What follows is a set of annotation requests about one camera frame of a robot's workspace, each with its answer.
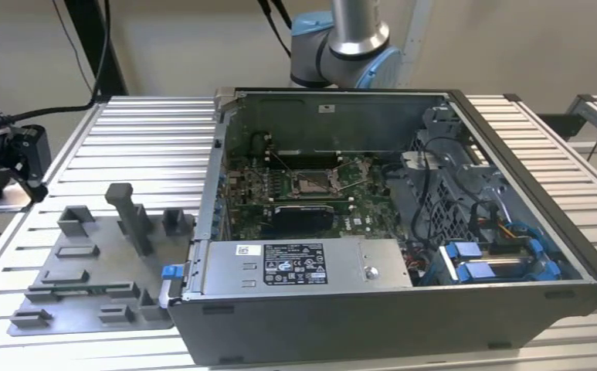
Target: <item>blue clip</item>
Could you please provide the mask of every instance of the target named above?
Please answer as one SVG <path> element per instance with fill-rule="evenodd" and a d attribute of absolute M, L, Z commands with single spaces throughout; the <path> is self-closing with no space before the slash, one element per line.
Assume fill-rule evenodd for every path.
<path fill-rule="evenodd" d="M 533 274 L 531 277 L 537 281 L 557 281 L 562 277 L 562 272 L 558 269 L 557 263 L 547 261 L 543 264 L 543 270 L 538 274 Z"/>
<path fill-rule="evenodd" d="M 446 251 L 446 255 L 450 259 L 454 259 L 458 256 L 458 252 L 456 251 L 456 246 L 453 245 L 453 242 L 444 247 L 444 250 Z"/>
<path fill-rule="evenodd" d="M 534 253 L 535 258 L 539 259 L 545 254 L 541 242 L 538 242 L 538 240 L 531 238 L 529 240 L 529 247 L 531 248 L 531 252 Z"/>
<path fill-rule="evenodd" d="M 182 265 L 167 265 L 163 267 L 161 278 L 164 280 L 178 280 L 184 277 Z"/>
<path fill-rule="evenodd" d="M 456 273 L 458 275 L 458 280 L 462 283 L 495 277 L 493 269 L 485 261 L 461 264 L 458 268 L 456 268 Z"/>
<path fill-rule="evenodd" d="M 480 245 L 476 242 L 453 242 L 453 245 L 456 246 L 461 259 L 478 258 L 484 255 Z"/>

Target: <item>aluminum table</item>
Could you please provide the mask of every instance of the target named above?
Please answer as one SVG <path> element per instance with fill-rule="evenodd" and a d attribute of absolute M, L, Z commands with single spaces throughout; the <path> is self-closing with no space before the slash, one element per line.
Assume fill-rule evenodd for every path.
<path fill-rule="evenodd" d="M 522 102 L 470 96 L 545 190 L 597 248 L 597 171 Z M 0 238 L 0 369 L 206 369 L 193 364 L 177 331 L 97 332 L 11 337 L 19 308 L 57 238 L 65 206 L 115 215 L 103 200 L 111 182 L 131 182 L 149 213 L 181 207 L 197 214 L 212 145 L 210 98 L 113 97 L 85 115 L 48 170 L 49 194 L 17 214 Z M 597 312 L 555 322 L 518 350 L 398 359 L 264 365 L 264 370 L 579 370 L 597 369 Z"/>

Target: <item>white wall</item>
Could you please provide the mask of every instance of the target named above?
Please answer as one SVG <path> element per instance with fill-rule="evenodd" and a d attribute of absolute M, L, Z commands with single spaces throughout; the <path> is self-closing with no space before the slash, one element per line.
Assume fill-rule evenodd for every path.
<path fill-rule="evenodd" d="M 51 1 L 0 0 L 0 110 L 16 114 L 81 105 L 88 99 Z M 53 152 L 81 117 L 81 113 L 60 114 L 29 121 L 47 128 Z"/>
<path fill-rule="evenodd" d="M 290 15 L 330 8 L 329 0 L 284 3 Z M 381 17 L 400 49 L 413 3 L 381 0 Z M 288 86 L 289 60 L 256 0 L 115 1 L 112 18 L 132 94 L 205 95 L 222 86 Z M 288 46 L 289 32 L 278 16 L 276 25 Z"/>
<path fill-rule="evenodd" d="M 597 0 L 433 0 L 410 87 L 515 93 L 537 111 L 597 94 Z"/>

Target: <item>gray fixture plate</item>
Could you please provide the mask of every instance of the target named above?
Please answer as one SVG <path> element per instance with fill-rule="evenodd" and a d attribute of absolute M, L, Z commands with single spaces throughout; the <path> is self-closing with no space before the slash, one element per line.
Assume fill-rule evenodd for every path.
<path fill-rule="evenodd" d="M 135 248 L 123 235 L 119 227 L 119 217 L 96 216 L 95 222 L 83 223 L 89 237 L 67 237 L 63 233 L 57 238 L 52 253 L 43 265 L 33 286 L 41 284 L 47 271 L 71 273 L 85 270 L 89 279 L 83 284 L 63 284 L 80 286 L 135 282 L 140 295 L 147 290 L 149 297 L 157 303 L 161 287 L 161 269 L 168 264 L 182 264 L 188 256 L 189 236 L 167 237 L 161 224 L 161 216 L 151 216 L 153 224 L 148 238 L 155 252 L 147 257 L 139 257 Z M 96 257 L 57 258 L 56 252 L 63 247 L 85 247 L 96 245 Z M 29 302 L 24 300 L 21 311 L 44 310 L 52 319 L 47 326 L 17 328 L 9 326 L 9 335 L 45 335 L 77 332 L 108 332 L 125 330 L 151 330 L 172 327 L 172 320 L 163 308 L 157 309 L 159 319 L 147 321 L 140 312 L 139 298 L 112 298 L 108 294 L 76 294 L 61 297 L 59 301 Z M 104 324 L 99 318 L 103 305 L 128 305 L 132 313 L 131 322 L 111 322 Z"/>

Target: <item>motherboard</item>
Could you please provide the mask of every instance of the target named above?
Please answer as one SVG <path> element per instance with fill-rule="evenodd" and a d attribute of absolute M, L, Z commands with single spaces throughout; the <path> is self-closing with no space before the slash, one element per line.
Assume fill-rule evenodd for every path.
<path fill-rule="evenodd" d="M 234 158 L 226 169 L 233 240 L 338 238 L 406 240 L 390 199 L 388 164 L 369 154 Z"/>

